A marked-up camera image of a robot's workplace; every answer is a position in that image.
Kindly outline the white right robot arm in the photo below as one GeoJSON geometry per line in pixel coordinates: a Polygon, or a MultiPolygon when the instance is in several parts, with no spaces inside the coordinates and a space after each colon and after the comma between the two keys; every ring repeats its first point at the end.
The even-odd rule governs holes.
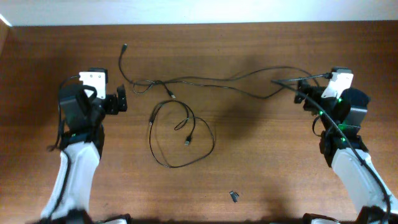
{"type": "Polygon", "coordinates": [[[397,223],[397,199],[377,173],[358,134],[368,112],[368,95],[348,88],[338,97],[324,97],[324,91],[300,81],[294,101],[322,121],[320,152],[346,188],[358,213],[355,222],[397,223]]]}

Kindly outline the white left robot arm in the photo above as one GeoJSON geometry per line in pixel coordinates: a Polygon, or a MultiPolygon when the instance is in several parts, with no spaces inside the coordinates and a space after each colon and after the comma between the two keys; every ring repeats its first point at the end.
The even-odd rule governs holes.
{"type": "Polygon", "coordinates": [[[57,141],[49,149],[60,151],[60,168],[40,223],[92,223],[88,211],[93,177],[104,146],[103,120],[127,110],[123,85],[116,93],[98,97],[89,85],[69,84],[58,91],[57,141]]]}

